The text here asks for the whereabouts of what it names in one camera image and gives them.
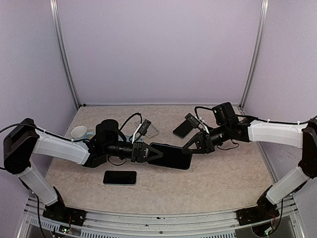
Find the light blue phone case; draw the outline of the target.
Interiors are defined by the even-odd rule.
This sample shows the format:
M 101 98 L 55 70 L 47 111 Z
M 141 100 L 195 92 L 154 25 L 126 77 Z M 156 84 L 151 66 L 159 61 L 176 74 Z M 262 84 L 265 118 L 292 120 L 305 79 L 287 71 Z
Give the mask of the light blue phone case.
M 125 135 L 126 136 L 126 140 L 128 141 L 129 138 L 131 137 L 130 135 Z M 139 140 L 137 140 L 137 142 L 143 142 L 143 138 L 140 138 Z

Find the black phone front table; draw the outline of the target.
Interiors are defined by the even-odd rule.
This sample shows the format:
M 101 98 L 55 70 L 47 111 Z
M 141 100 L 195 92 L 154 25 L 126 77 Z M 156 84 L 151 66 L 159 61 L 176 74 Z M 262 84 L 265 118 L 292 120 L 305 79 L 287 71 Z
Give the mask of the black phone front table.
M 105 171 L 103 183 L 109 185 L 135 185 L 136 171 Z

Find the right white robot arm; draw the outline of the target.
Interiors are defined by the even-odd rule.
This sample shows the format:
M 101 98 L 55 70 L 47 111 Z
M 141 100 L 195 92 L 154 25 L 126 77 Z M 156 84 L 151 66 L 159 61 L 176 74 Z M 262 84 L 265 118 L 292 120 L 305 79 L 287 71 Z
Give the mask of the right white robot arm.
M 262 122 L 245 118 L 224 122 L 210 131 L 195 134 L 182 148 L 185 154 L 208 154 L 228 140 L 258 142 L 278 175 L 253 209 L 258 220 L 264 220 L 284 197 L 300 189 L 317 176 L 317 121 L 294 124 Z

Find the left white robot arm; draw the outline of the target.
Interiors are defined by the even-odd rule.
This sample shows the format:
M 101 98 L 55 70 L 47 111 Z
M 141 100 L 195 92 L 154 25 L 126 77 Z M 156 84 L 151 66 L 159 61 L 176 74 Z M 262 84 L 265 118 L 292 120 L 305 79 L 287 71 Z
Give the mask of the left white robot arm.
M 50 206 L 50 213 L 60 221 L 66 220 L 69 209 L 64 206 L 57 189 L 50 186 L 33 165 L 33 154 L 64 159 L 87 168 L 96 168 L 106 163 L 110 156 L 137 163 L 163 156 L 161 151 L 145 142 L 129 142 L 114 119 L 99 123 L 91 139 L 74 140 L 55 135 L 37 127 L 30 118 L 11 127 L 13 130 L 3 140 L 4 169 L 17 175 L 46 206 Z

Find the black phone near mug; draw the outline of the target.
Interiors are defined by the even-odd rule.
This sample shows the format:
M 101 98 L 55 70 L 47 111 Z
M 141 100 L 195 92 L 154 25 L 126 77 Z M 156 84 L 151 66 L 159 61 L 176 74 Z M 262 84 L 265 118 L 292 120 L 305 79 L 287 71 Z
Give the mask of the black phone near mug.
M 185 138 L 192 130 L 193 126 L 188 120 L 184 120 L 176 129 L 174 129 L 173 134 L 179 138 Z

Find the clear white phone case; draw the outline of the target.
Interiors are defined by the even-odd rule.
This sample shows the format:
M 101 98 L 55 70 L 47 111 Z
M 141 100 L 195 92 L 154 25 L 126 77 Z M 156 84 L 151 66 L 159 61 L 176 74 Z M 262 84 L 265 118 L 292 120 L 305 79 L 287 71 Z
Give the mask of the clear white phone case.
M 141 124 L 141 129 L 142 128 L 147 130 L 145 134 L 147 138 L 152 138 L 159 134 L 159 130 L 149 122 L 143 122 Z

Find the light blue small case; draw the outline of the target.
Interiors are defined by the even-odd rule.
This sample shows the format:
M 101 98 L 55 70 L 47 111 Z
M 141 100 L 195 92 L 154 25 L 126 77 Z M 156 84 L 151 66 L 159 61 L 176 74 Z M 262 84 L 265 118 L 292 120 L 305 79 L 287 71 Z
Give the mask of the light blue small case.
M 94 132 L 88 131 L 83 135 L 83 139 L 92 139 L 95 136 Z

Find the white paper cup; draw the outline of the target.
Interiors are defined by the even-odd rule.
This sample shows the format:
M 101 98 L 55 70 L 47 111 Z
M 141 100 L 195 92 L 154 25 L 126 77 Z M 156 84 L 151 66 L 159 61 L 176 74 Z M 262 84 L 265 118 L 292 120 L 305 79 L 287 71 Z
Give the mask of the white paper cup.
M 87 138 L 87 128 L 82 125 L 73 128 L 71 131 L 71 137 L 78 140 Z

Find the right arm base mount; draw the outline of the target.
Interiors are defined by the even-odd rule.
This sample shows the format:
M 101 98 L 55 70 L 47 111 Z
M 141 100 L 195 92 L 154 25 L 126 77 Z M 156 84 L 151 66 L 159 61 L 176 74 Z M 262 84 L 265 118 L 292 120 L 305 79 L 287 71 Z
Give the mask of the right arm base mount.
M 261 196 L 256 206 L 239 209 L 236 215 L 239 225 L 244 226 L 279 217 L 280 213 L 276 204 L 272 204 L 265 196 Z

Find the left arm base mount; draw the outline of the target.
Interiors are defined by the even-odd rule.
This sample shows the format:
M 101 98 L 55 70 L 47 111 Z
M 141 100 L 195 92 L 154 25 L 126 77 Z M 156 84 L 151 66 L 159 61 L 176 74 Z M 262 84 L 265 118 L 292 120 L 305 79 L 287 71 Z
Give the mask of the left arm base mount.
M 43 217 L 69 225 L 83 226 L 86 218 L 86 211 L 64 205 L 53 204 L 45 206 Z

